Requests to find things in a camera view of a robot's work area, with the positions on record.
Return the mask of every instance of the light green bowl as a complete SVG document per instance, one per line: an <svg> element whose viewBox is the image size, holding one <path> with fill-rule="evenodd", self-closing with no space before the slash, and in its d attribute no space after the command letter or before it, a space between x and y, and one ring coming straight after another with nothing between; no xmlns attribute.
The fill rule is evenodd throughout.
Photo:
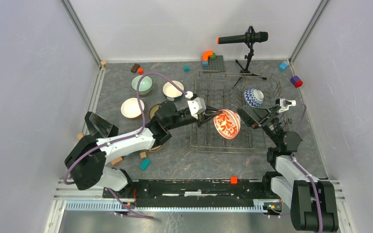
<svg viewBox="0 0 373 233"><path fill-rule="evenodd" d="M142 77L142 75L136 76L134 79L132 79L132 89L136 91L136 85L138 85L139 79ZM145 76L145 78L142 79L141 84L139 85L139 92L149 92L152 88L153 81L149 76Z"/></svg>

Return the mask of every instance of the orange patterned bowl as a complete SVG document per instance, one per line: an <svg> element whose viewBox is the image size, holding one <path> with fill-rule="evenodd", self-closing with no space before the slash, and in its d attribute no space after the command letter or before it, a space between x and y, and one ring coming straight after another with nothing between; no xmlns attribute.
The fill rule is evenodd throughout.
<svg viewBox="0 0 373 233"><path fill-rule="evenodd" d="M241 129L241 119L238 114L222 109L222 114L214 117L215 129L226 139L234 139Z"/></svg>

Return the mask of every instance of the wire rack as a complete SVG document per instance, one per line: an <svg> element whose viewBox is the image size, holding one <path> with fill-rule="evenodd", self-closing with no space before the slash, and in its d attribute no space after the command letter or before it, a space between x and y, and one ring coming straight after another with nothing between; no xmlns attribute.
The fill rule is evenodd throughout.
<svg viewBox="0 0 373 233"><path fill-rule="evenodd" d="M242 108L246 104L244 91L256 88L264 94L262 107L274 106L275 100L282 97L278 77L273 73L254 74L259 77L242 76L236 73L216 73L216 71L204 73L200 70L195 75L194 93L203 98L209 106L236 112L237 108ZM285 113L280 116L280 123L285 130L288 129ZM268 147L274 146L262 129L254 130L247 127L243 121L241 121L239 134L232 140L223 138L215 129L212 121L200 128L197 124L193 124L190 143L194 150L226 153L266 152Z"/></svg>

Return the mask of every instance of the black microphone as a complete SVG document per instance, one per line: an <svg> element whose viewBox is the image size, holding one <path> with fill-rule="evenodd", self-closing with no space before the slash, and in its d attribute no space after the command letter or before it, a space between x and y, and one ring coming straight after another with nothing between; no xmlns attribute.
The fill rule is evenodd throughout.
<svg viewBox="0 0 373 233"><path fill-rule="evenodd" d="M217 38L217 44L233 43L261 43L268 40L268 32L246 33L245 35L233 35Z"/></svg>

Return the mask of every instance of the microphone stand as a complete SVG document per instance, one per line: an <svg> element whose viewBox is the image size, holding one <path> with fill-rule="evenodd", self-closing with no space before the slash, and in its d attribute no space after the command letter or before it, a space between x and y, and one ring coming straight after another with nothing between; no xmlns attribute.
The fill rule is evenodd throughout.
<svg viewBox="0 0 373 233"><path fill-rule="evenodd" d="M253 57L253 55L254 55L254 49L253 49L253 45L254 45L254 43L251 43L251 42L250 42L250 35L251 35L252 33L254 33L254 28L253 28L252 26L250 26L250 27L248 28L247 32L245 33L245 37L247 38L247 42L245 42L245 44L246 44L246 45L248 46L248 48L250 49L250 52L248 53L248 55L245 55L245 56L244 56L244 58L247 59L247 65L246 65L245 68L244 68L244 67L242 67L242 65L239 63L238 60L235 60L235 62L236 62L236 63L238 64L238 66L241 68L240 73L241 73L241 74L245 74L244 76L257 76L257 77L260 77L259 75L257 75L257 74L253 74L252 72L250 72L250 71L248 70L248 68L249 68L249 66L250 66L251 59L252 59L252 57ZM238 81L235 83L235 85L234 85L232 88L234 88L234 87L238 84L238 82L242 79L242 77L243 77L243 76L241 76L241 77L238 79Z"/></svg>

